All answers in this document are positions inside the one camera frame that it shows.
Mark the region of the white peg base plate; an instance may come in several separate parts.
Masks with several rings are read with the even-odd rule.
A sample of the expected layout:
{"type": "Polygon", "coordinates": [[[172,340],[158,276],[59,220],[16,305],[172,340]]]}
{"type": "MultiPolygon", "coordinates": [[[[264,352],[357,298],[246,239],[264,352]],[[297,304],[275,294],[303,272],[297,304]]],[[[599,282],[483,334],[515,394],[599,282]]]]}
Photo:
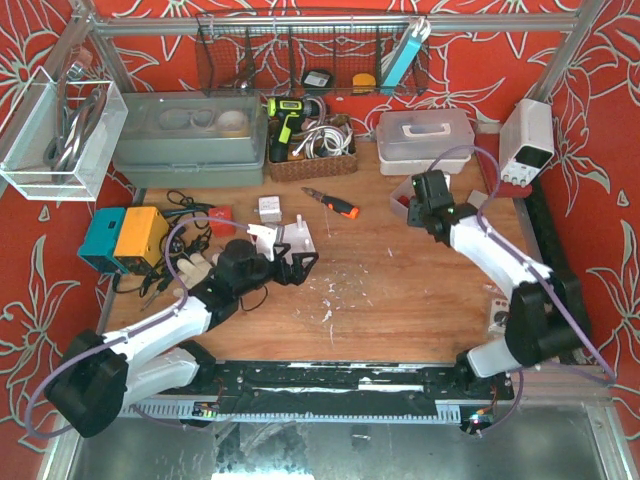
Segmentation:
{"type": "Polygon", "coordinates": [[[292,263],[295,253],[314,253],[316,248],[313,243],[310,229],[301,214],[296,215],[296,221],[278,228],[278,241],[290,245],[290,250],[285,254],[288,263],[292,263]]]}

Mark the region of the orange black handled pliers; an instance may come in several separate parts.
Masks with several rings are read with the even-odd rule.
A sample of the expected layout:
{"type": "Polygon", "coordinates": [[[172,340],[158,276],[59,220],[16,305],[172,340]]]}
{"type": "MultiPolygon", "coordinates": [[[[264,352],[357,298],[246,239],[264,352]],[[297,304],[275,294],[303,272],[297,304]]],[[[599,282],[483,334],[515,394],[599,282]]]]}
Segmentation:
{"type": "Polygon", "coordinates": [[[325,205],[328,209],[346,218],[356,219],[359,215],[359,208],[346,200],[327,195],[310,187],[302,187],[301,190],[308,196],[325,205]]]}

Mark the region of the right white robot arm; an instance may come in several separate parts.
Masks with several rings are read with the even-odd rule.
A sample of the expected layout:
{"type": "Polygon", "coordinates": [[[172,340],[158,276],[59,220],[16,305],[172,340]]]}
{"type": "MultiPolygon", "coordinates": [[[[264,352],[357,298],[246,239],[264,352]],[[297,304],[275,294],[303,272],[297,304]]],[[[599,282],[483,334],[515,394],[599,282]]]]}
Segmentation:
{"type": "Polygon", "coordinates": [[[465,384],[532,367],[581,346],[588,338],[580,282],[533,260],[499,234],[469,203],[457,204],[439,170],[411,177],[407,224],[467,257],[509,302],[504,335],[457,355],[465,384]]]}

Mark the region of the beige work glove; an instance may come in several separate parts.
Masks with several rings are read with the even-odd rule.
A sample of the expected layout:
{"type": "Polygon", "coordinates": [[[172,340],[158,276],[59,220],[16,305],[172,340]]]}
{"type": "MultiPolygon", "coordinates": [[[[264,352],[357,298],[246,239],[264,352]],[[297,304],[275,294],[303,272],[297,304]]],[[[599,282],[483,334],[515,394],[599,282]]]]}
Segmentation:
{"type": "Polygon", "coordinates": [[[185,284],[187,289],[191,289],[210,275],[210,271],[217,264],[219,256],[219,252],[211,256],[205,256],[196,252],[191,254],[188,259],[179,259],[177,261],[179,279],[185,284]]]}

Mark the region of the small red cube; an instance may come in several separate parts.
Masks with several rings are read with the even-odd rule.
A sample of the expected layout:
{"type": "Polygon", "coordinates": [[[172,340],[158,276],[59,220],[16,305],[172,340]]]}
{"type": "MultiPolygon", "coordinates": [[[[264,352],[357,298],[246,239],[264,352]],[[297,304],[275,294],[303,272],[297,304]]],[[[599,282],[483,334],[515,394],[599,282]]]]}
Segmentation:
{"type": "Polygon", "coordinates": [[[230,205],[211,207],[208,216],[211,217],[209,225],[214,237],[225,238],[236,234],[236,226],[231,224],[233,212],[230,205]]]}

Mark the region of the white power adapter cube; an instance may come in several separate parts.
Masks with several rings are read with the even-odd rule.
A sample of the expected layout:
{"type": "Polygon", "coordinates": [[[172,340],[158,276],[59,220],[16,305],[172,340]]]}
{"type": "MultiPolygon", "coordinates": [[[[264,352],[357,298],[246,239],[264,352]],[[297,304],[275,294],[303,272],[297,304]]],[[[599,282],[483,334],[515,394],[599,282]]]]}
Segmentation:
{"type": "Polygon", "coordinates": [[[257,213],[262,223],[282,221],[282,209],[279,196],[263,196],[258,199],[257,213]]]}

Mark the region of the brown woven basket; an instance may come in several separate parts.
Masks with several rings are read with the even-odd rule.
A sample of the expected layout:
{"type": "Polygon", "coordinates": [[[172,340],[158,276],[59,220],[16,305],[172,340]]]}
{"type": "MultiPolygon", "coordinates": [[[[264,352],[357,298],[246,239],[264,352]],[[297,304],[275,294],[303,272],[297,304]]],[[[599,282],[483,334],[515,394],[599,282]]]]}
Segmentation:
{"type": "Polygon", "coordinates": [[[358,170],[355,132],[349,115],[334,115],[319,127],[311,121],[309,126],[310,133],[294,135],[285,162],[272,163],[267,152],[265,163],[272,180],[293,182],[343,176],[358,170]]]}

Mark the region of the yellow box device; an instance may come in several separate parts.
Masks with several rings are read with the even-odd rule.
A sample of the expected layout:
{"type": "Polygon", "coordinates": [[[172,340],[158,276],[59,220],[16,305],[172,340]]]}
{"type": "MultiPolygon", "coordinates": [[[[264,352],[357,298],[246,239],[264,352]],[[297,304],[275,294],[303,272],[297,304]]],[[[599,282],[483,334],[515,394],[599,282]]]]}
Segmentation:
{"type": "Polygon", "coordinates": [[[132,275],[147,275],[161,261],[161,240],[169,225],[155,206],[129,208],[114,250],[114,258],[132,275]]]}

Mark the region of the white power supply unit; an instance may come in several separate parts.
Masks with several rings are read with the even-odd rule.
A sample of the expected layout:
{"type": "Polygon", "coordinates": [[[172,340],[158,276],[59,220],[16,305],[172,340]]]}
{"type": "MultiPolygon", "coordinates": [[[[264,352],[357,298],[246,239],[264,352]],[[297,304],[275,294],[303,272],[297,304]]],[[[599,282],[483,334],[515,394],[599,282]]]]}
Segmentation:
{"type": "Polygon", "coordinates": [[[499,167],[502,182],[528,186],[554,154],[551,106],[520,100],[499,132],[499,167]]]}

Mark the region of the bagged small parts packet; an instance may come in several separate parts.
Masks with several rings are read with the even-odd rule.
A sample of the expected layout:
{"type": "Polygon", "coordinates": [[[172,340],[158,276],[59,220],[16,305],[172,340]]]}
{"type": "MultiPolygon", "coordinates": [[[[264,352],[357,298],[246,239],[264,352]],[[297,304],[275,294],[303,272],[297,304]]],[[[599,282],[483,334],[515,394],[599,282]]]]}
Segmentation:
{"type": "Polygon", "coordinates": [[[509,302],[504,298],[493,298],[489,309],[489,331],[504,334],[509,319],[509,302]]]}

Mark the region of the yellow tape measure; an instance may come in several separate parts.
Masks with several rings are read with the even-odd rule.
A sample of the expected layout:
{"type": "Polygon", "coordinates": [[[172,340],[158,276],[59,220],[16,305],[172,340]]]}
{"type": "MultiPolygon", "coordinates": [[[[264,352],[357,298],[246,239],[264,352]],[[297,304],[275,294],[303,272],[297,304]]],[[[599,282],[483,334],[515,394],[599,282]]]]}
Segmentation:
{"type": "Polygon", "coordinates": [[[368,95],[374,93],[377,87],[376,78],[369,73],[357,73],[352,77],[352,94],[368,95]]]}

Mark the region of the teal box device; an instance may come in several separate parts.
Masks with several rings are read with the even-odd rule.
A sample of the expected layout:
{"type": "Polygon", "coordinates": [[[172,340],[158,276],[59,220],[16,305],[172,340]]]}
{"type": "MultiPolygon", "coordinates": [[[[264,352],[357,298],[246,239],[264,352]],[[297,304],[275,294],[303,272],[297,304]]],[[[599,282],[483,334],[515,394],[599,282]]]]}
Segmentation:
{"type": "Polygon", "coordinates": [[[126,209],[110,207],[97,210],[84,241],[77,251],[79,258],[101,274],[127,273],[115,258],[115,248],[125,219],[126,209]]]}

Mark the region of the blue white power strip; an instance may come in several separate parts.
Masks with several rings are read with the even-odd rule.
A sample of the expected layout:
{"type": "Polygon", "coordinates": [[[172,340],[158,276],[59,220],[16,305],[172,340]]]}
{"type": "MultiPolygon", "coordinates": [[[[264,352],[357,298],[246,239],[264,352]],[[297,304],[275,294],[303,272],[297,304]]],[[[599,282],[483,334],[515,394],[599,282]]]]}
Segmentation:
{"type": "Polygon", "coordinates": [[[392,94],[422,46],[420,37],[406,31],[394,50],[381,64],[381,92],[392,94]]]}

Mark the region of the green black cordless drill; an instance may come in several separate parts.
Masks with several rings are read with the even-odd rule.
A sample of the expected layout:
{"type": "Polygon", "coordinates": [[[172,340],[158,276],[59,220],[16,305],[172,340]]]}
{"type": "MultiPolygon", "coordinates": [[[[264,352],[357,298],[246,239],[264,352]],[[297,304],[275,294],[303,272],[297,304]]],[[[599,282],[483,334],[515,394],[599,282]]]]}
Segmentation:
{"type": "Polygon", "coordinates": [[[272,163],[281,163],[288,158],[293,134],[301,131],[302,123],[308,117],[320,114],[320,106],[311,98],[271,97],[267,101],[267,114],[278,122],[271,137],[269,158],[272,163]]]}

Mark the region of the clear acrylic wall bin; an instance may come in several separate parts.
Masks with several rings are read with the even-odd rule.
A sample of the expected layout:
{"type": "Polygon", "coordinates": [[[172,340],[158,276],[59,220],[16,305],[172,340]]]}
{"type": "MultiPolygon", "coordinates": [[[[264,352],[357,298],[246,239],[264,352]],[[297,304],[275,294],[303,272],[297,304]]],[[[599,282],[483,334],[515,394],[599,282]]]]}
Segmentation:
{"type": "Polygon", "coordinates": [[[1,126],[2,179],[29,201],[95,202],[128,115],[116,84],[60,86],[38,68],[18,105],[1,126]]]}

